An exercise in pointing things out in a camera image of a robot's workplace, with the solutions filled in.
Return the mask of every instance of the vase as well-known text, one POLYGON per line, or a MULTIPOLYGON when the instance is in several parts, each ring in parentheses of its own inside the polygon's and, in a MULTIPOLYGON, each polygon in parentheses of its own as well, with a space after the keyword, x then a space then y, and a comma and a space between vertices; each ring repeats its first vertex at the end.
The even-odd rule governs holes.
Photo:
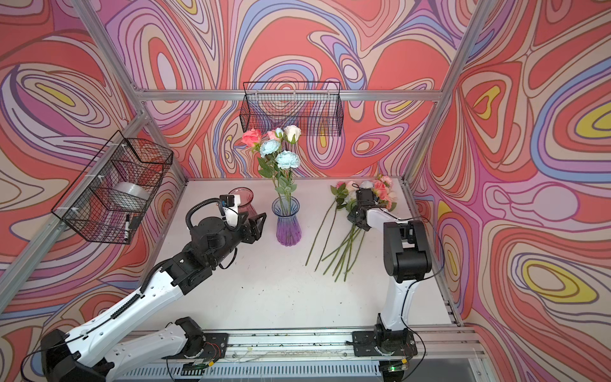
POLYGON ((290 247, 301 240, 301 227, 297 220, 299 212, 299 201, 291 196, 290 203, 286 197, 276 198, 271 204, 271 209, 278 217, 276 226, 276 238, 278 243, 290 247))
POLYGON ((249 218, 254 218, 257 215, 255 208, 252 206, 252 198, 254 194, 250 188, 238 187, 229 191, 231 195, 240 195, 240 205, 238 206, 238 213, 248 212, 249 218))

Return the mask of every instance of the wire basket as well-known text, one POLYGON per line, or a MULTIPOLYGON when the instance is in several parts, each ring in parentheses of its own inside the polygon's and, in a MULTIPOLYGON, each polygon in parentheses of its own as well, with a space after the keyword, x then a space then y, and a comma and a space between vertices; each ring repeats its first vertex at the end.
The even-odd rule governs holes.
POLYGON ((296 125, 311 136, 341 136, 342 85, 337 81, 245 82, 240 122, 262 133, 296 125))
POLYGON ((146 139, 123 138, 63 216, 52 212, 87 241, 129 244, 173 158, 146 139))

